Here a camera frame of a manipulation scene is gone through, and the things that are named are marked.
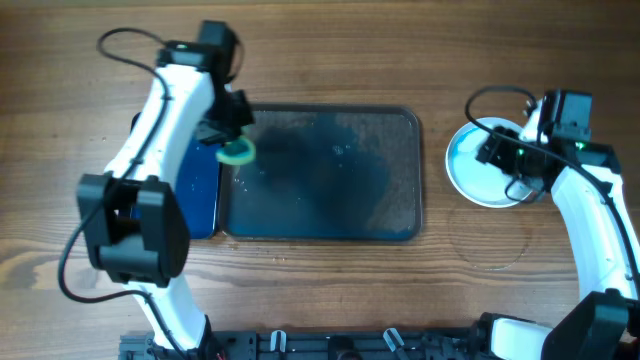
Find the green yellow sponge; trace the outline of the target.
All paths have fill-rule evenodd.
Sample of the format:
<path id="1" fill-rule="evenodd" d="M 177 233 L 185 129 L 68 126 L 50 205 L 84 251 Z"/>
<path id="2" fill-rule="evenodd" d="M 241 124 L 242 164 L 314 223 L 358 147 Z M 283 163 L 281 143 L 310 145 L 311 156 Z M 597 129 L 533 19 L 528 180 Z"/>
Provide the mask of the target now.
<path id="1" fill-rule="evenodd" d="M 245 136 L 227 142 L 216 151 L 216 159 L 219 163 L 229 166 L 242 166 L 253 162 L 256 158 L 254 143 Z"/>

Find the white plate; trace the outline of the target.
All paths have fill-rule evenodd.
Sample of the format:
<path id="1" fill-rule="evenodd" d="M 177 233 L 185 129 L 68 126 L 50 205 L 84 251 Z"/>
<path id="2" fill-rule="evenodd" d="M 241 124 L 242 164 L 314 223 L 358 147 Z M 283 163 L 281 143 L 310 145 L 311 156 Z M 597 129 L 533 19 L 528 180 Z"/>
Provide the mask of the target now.
<path id="1" fill-rule="evenodd" d="M 544 192 L 524 179 L 504 174 L 490 163 L 476 159 L 489 133 L 473 123 L 462 126 L 452 137 L 445 153 L 447 175 L 468 200 L 488 208 L 507 208 L 536 202 Z"/>

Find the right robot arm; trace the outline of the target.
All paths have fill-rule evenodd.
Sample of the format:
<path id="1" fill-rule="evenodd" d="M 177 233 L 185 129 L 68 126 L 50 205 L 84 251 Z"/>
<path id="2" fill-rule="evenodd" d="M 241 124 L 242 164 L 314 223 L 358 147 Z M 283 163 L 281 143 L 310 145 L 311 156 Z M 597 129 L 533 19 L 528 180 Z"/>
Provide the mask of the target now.
<path id="1" fill-rule="evenodd" d="M 591 140 L 592 96 L 551 90 L 531 97 L 527 123 L 467 117 L 480 138 L 472 185 L 516 204 L 547 194 L 564 221 L 580 301 L 556 326 L 497 317 L 487 329 L 498 359 L 636 359 L 639 356 L 639 243 L 626 210 L 613 148 Z"/>

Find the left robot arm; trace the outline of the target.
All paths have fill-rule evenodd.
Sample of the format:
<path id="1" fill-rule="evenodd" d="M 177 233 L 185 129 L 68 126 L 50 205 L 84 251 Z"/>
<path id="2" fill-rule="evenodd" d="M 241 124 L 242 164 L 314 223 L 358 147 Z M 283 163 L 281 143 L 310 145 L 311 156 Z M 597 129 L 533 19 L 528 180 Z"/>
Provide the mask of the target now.
<path id="1" fill-rule="evenodd" d="M 76 196 L 93 268 L 134 297 L 153 327 L 146 351 L 159 359 L 220 359 L 208 317 L 183 269 L 191 236 L 174 193 L 192 141 L 214 146 L 216 160 L 241 166 L 256 156 L 245 130 L 254 121 L 230 85 L 242 44 L 225 23 L 206 20 L 193 42 L 161 40 L 149 97 L 129 137 L 100 175 L 84 175 Z"/>

